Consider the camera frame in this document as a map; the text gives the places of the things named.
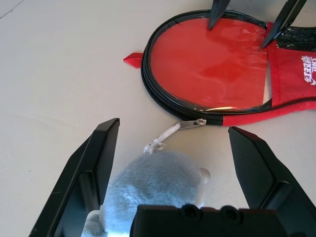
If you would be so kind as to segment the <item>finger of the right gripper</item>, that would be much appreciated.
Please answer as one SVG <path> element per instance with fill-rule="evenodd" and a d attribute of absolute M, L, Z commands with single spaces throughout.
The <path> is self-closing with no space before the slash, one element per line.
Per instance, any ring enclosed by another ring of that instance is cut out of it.
<path fill-rule="evenodd" d="M 276 40 L 294 22 L 306 2 L 306 0 L 288 0 L 285 3 L 265 38 L 262 48 L 267 47 L 272 41 Z"/>
<path fill-rule="evenodd" d="M 209 29 L 210 30 L 214 28 L 215 24 L 223 16 L 229 3 L 230 3 L 230 0 L 213 0 L 212 8 L 210 10 L 210 16 L 209 16 Z"/>

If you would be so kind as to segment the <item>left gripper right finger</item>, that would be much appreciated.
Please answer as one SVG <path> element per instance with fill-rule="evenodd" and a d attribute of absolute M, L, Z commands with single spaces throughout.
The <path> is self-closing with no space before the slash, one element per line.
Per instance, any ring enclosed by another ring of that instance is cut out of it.
<path fill-rule="evenodd" d="M 316 235 L 316 207 L 289 169 L 257 135 L 228 130 L 237 179 L 249 208 L 273 210 L 288 234 Z"/>

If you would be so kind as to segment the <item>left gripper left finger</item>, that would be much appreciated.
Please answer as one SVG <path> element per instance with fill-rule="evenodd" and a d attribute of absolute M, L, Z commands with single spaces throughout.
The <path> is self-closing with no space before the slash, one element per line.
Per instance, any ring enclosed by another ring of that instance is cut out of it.
<path fill-rule="evenodd" d="M 88 214 L 104 202 L 119 125 L 118 118 L 99 124 L 70 156 L 30 236 L 81 236 Z"/>

